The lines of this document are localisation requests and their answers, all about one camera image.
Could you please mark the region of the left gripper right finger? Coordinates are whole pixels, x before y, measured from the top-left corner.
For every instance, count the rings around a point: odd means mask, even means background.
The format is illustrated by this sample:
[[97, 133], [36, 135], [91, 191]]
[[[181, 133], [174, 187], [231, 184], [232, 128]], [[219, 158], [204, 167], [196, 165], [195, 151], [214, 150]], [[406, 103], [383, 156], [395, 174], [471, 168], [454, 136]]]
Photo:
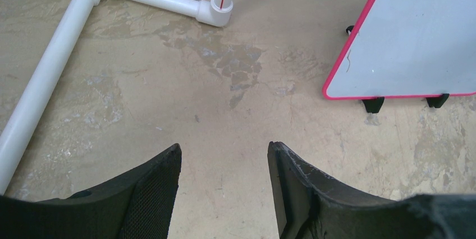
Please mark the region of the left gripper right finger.
[[355, 189], [270, 142], [268, 166], [280, 238], [474, 238], [475, 195], [394, 201]]

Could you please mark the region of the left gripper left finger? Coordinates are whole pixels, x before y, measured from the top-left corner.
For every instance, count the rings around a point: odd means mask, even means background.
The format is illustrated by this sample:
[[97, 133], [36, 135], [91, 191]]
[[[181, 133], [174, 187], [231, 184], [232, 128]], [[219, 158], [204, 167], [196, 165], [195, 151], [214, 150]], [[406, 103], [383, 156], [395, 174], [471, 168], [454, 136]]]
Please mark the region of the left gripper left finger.
[[173, 144], [149, 161], [65, 199], [1, 197], [2, 238], [167, 238], [181, 172]]

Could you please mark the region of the red-framed whiteboard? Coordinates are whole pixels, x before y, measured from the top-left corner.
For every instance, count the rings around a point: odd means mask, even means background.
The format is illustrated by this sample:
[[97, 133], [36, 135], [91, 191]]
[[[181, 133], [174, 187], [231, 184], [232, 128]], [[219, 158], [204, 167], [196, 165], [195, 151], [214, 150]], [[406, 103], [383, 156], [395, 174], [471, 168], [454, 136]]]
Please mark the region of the red-framed whiteboard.
[[475, 0], [367, 0], [322, 93], [329, 100], [475, 94]]

